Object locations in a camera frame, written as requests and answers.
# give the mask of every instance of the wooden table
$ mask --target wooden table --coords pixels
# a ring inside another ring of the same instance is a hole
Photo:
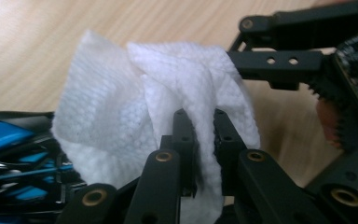
[[[228,48],[246,15],[311,7],[316,0],[0,1],[0,110],[50,111],[60,100],[71,58],[91,29],[129,41],[194,41]],[[315,96],[246,81],[268,151],[305,186],[341,152],[324,139]]]

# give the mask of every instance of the screw hole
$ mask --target screw hole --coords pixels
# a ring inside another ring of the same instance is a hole
[[[158,222],[158,218],[155,214],[146,213],[142,216],[143,224],[156,224]]]
[[[299,224],[311,224],[312,223],[311,217],[304,213],[296,212],[293,214],[293,218]]]
[[[267,58],[267,63],[275,64],[275,59],[273,57],[269,57],[269,58]]]
[[[289,63],[292,64],[292,65],[298,64],[298,58],[296,58],[296,57],[290,58]]]
[[[245,29],[250,29],[253,27],[253,22],[249,19],[242,21],[242,27]]]
[[[347,177],[350,181],[355,181],[357,179],[357,175],[354,172],[348,171],[345,173],[345,177]]]

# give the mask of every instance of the paper towel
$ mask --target paper towel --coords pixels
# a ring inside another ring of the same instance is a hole
[[[213,113],[227,112],[248,148],[259,148],[253,110],[226,52],[194,43],[135,44],[127,51],[87,32],[72,61],[52,131],[88,183],[121,188],[138,177],[183,108],[200,142],[201,182],[182,198],[181,223],[214,223],[223,206],[213,155]]]

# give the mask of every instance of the brass insert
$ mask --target brass insert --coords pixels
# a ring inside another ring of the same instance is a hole
[[[331,196],[338,202],[350,207],[358,207],[358,197],[345,189],[332,189]]]
[[[251,161],[263,161],[266,158],[264,157],[263,153],[260,152],[248,152],[248,159]]]
[[[104,189],[94,189],[83,196],[82,203],[86,206],[95,206],[106,199],[107,192]]]
[[[169,152],[160,152],[156,156],[156,160],[158,161],[170,161],[172,160],[172,154]]]

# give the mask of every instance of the metal screw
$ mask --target metal screw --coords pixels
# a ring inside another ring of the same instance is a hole
[[[243,20],[241,23],[242,27],[245,29],[250,29],[253,27],[253,22],[249,19]]]

